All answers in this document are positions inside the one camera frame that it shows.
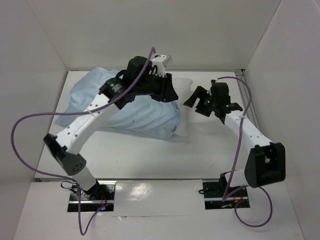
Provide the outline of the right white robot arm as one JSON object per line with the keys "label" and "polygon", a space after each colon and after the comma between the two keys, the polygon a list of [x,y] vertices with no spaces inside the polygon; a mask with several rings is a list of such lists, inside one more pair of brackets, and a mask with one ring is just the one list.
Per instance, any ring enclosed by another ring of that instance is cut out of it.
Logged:
{"label": "right white robot arm", "polygon": [[219,178],[218,190],[224,199],[243,187],[258,188],[285,180],[285,146],[264,136],[246,116],[247,108],[231,102],[225,82],[212,80],[209,90],[198,86],[184,106],[195,107],[206,117],[214,114],[238,137],[231,171]]}

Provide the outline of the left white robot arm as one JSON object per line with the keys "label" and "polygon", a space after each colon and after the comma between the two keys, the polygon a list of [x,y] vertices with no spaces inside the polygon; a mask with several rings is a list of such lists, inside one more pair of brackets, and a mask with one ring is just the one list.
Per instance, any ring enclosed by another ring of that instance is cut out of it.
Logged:
{"label": "left white robot arm", "polygon": [[170,55],[156,55],[152,60],[142,56],[132,58],[127,68],[106,80],[86,111],[56,135],[48,133],[43,141],[51,155],[77,184],[78,190],[92,200],[102,190],[86,166],[80,150],[91,135],[136,96],[170,103],[178,100],[172,75],[166,73]]}

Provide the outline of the light blue pillowcase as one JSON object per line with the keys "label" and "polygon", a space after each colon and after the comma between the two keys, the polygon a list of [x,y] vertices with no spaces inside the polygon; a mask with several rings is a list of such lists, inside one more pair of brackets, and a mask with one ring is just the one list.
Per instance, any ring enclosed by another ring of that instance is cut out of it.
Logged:
{"label": "light blue pillowcase", "polygon": [[[97,67],[83,76],[70,90],[66,113],[84,112],[98,94],[99,88],[114,78],[117,70]],[[106,131],[116,128],[140,132],[158,139],[168,140],[181,121],[178,104],[153,100],[149,95],[138,95],[117,114],[109,118],[99,128]]]}

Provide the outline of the white pillow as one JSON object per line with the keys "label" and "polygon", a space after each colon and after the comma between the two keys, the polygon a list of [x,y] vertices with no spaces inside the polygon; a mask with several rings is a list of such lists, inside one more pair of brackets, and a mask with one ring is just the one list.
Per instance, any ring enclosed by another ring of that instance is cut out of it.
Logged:
{"label": "white pillow", "polygon": [[188,136],[188,111],[189,109],[184,106],[186,100],[192,95],[191,86],[193,81],[189,78],[173,78],[173,88],[178,95],[177,105],[180,110],[180,123],[176,127],[174,134],[180,137]]}

